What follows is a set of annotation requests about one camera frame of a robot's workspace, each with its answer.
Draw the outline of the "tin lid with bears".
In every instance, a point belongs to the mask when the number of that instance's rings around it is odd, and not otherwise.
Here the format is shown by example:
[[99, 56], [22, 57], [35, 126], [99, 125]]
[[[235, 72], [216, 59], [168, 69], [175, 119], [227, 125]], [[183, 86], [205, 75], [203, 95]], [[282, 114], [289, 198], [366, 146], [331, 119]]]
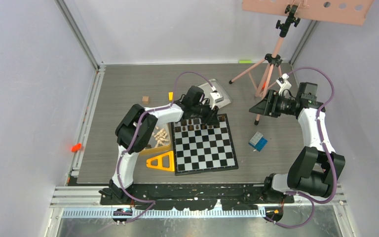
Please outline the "tin lid with bears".
[[[213, 104], [217, 106], [219, 109], [222, 109], [223, 107], [229, 105], [232, 102], [232, 99], [230, 98], [229, 94], [226, 92], [224, 87], [216, 79], [210, 79], [209, 82], [210, 83], [205, 82], [197, 86], [203, 90], [204, 98], [208, 99], [209, 104]], [[221, 98], [218, 101], [214, 100], [211, 96], [211, 93], [213, 93], [214, 91], [216, 91], [221, 96]]]

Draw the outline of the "black white folding chessboard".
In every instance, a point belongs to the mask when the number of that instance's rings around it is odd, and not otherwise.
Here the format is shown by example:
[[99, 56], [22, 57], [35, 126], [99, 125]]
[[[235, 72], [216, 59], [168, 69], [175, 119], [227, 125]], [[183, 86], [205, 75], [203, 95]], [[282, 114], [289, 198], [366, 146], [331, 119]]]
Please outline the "black white folding chessboard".
[[201, 129], [201, 120], [193, 118], [192, 124], [186, 124], [182, 130], [181, 121], [170, 123], [172, 131], [173, 152], [175, 158], [175, 175], [190, 175], [205, 172], [236, 170], [239, 168], [231, 136], [227, 114], [219, 114], [219, 128]]

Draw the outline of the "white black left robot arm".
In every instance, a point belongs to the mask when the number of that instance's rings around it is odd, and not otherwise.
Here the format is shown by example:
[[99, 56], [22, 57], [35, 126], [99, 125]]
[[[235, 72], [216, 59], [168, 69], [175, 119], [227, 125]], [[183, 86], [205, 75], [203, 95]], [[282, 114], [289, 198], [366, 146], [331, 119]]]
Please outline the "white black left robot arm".
[[134, 104], [115, 129], [118, 158], [109, 189], [119, 204], [127, 204], [132, 197], [128, 188], [133, 184], [133, 173], [140, 152], [147, 146], [157, 125], [200, 119], [202, 124], [217, 125], [222, 95], [212, 87], [205, 95], [203, 89], [191, 86], [180, 99], [159, 107], [143, 107]]

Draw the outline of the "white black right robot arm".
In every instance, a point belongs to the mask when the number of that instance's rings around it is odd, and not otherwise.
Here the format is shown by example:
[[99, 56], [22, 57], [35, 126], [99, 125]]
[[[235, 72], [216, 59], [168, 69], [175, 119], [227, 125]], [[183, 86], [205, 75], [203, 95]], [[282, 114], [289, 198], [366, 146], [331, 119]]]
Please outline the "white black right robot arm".
[[325, 127], [324, 104], [317, 101], [317, 85], [302, 82], [295, 98], [269, 90], [249, 112], [277, 118], [295, 116], [301, 126], [304, 147], [286, 174], [273, 173], [265, 178], [262, 196], [276, 202], [282, 195], [302, 192], [309, 196], [331, 198], [345, 166], [345, 158], [332, 147]]

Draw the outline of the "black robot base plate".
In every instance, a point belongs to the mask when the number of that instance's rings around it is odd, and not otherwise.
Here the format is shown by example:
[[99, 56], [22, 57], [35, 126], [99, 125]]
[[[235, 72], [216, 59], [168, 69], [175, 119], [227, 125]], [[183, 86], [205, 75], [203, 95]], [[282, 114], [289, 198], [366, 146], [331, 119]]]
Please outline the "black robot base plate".
[[224, 210], [252, 210], [257, 204], [293, 203], [292, 196], [277, 194], [263, 184], [133, 184], [126, 189], [113, 183], [99, 191], [102, 205], [128, 205], [137, 210], [211, 210], [221, 204]]

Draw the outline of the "gold tin box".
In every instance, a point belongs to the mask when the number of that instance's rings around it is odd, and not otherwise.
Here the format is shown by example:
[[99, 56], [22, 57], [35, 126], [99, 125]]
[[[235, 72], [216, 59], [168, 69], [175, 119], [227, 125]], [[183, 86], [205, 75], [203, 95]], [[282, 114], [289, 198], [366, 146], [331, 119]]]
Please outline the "gold tin box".
[[172, 147], [170, 127], [168, 123], [156, 125], [149, 143], [140, 152], [141, 155], [152, 155], [169, 151]]

